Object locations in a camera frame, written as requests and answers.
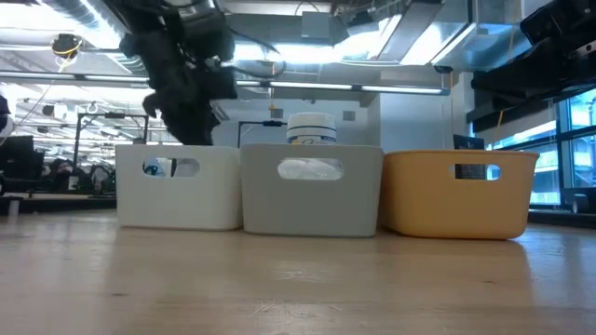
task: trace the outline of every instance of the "gray storage bin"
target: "gray storage bin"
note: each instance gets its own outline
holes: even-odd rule
[[[289,180],[286,158],[341,162],[336,181]],[[244,230],[263,235],[369,237],[376,230],[383,151],[372,146],[251,144],[240,149]]]

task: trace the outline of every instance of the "orange storage bin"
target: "orange storage bin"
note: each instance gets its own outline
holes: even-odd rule
[[[525,230],[539,155],[410,151],[387,154],[380,220],[401,234],[509,239]],[[456,165],[498,166],[498,180],[456,179]]]

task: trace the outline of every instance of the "bin handle cutout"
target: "bin handle cutout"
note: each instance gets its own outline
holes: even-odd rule
[[[200,164],[190,157],[148,157],[142,162],[141,171],[152,178],[194,178]]]
[[[454,164],[449,166],[449,175],[461,181],[498,181],[501,168],[495,164]]]
[[[278,165],[279,177],[295,181],[338,181],[344,177],[344,167],[335,158],[289,157]]]

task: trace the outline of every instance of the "table surface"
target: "table surface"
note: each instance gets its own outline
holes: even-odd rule
[[[12,334],[593,334],[596,232],[514,241],[118,230],[113,211],[0,218]]]

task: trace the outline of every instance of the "storage bin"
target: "storage bin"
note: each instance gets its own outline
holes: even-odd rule
[[[380,221],[418,237],[517,237],[526,227],[537,158],[478,150],[387,154]],[[457,180],[460,164],[498,166],[499,179]]]
[[[284,179],[287,158],[340,162],[337,180]],[[263,235],[373,236],[383,165],[381,148],[252,144],[240,149],[244,230]]]
[[[116,190],[118,221],[123,227],[231,230],[241,224],[240,166],[236,148],[118,145]],[[192,159],[198,172],[188,177],[147,175],[143,164],[157,157]]]

